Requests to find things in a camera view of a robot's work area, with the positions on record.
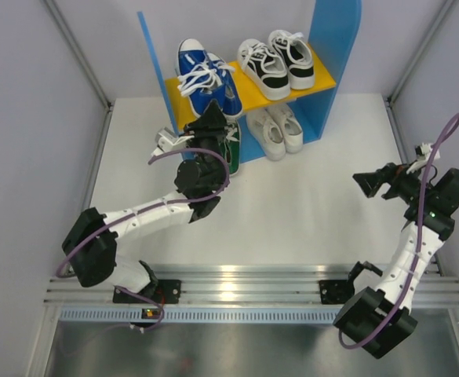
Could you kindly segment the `blue sneaker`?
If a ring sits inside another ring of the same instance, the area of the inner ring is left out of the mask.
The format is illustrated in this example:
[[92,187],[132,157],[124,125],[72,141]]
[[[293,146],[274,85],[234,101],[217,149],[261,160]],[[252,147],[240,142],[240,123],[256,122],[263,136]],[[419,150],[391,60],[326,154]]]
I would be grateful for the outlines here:
[[215,100],[222,108],[226,85],[216,65],[200,41],[186,38],[179,45],[176,65],[177,89],[189,100],[193,114],[199,118]]
[[235,68],[214,53],[208,53],[208,58],[217,69],[217,73],[224,84],[224,101],[222,111],[229,119],[237,119],[242,115],[242,102],[233,79]]

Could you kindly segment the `green sneaker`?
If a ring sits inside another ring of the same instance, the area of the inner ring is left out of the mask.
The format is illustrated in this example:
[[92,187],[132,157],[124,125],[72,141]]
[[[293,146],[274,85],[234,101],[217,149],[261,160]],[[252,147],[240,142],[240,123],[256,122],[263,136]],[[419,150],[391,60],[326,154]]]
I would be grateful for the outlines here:
[[241,148],[241,127],[237,120],[228,122],[226,136],[223,143],[224,158],[229,166],[230,175],[239,171],[240,148]]

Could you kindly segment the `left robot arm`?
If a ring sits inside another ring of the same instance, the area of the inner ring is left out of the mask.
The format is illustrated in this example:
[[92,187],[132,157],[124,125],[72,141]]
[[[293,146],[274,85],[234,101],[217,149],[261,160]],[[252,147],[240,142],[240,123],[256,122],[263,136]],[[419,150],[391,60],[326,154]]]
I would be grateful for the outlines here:
[[230,183],[229,165],[220,150],[227,126],[220,106],[211,101],[181,134],[161,129],[149,164],[189,154],[177,168],[175,189],[135,207],[107,213],[90,207],[78,216],[62,243],[62,265],[71,267],[81,287],[108,283],[142,303],[156,296],[158,278],[146,262],[130,255],[128,246],[160,230],[201,220],[218,205]]

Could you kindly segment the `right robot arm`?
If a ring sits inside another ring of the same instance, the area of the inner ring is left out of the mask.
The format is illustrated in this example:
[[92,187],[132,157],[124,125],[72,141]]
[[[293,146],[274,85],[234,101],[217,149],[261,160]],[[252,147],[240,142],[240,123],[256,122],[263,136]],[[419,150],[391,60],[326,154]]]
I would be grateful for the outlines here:
[[400,198],[407,205],[398,247],[385,269],[357,262],[346,280],[323,280],[322,302],[342,305],[333,320],[339,343],[346,350],[364,349],[380,359],[408,338],[417,326],[411,315],[417,285],[435,253],[454,231],[459,207],[459,169],[450,168],[436,184],[424,179],[425,167],[388,163],[353,178],[368,198],[382,185],[384,199]]

